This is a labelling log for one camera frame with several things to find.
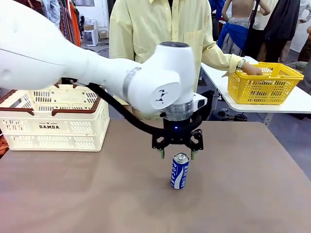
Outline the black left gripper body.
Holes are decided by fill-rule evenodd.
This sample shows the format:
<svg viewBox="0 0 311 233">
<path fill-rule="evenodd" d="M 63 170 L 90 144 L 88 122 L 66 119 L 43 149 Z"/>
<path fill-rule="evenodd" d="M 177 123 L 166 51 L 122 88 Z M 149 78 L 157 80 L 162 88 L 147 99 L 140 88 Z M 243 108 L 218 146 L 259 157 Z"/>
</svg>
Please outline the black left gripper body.
<svg viewBox="0 0 311 233">
<path fill-rule="evenodd" d="M 190 141 L 192 130 L 183 130 L 189 125 L 192 125 L 192 120 L 190 118 L 182 121 L 169 121 L 163 119 L 164 129 L 173 132 L 165 135 L 163 138 L 165 144 L 185 144 Z"/>
</svg>

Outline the person's left hand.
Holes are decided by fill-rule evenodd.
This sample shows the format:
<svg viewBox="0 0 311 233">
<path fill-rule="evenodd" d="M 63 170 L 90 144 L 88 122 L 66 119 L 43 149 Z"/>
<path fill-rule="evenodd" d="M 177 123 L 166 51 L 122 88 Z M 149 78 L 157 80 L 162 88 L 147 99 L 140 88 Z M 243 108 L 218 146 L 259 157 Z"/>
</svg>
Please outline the person's left hand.
<svg viewBox="0 0 311 233">
<path fill-rule="evenodd" d="M 260 68 L 255 67 L 251 64 L 249 64 L 248 62 L 244 62 L 242 65 L 242 71 L 244 73 L 246 73 L 247 75 L 250 76 L 258 76 L 258 75 L 262 75 L 262 71 Z"/>
</svg>

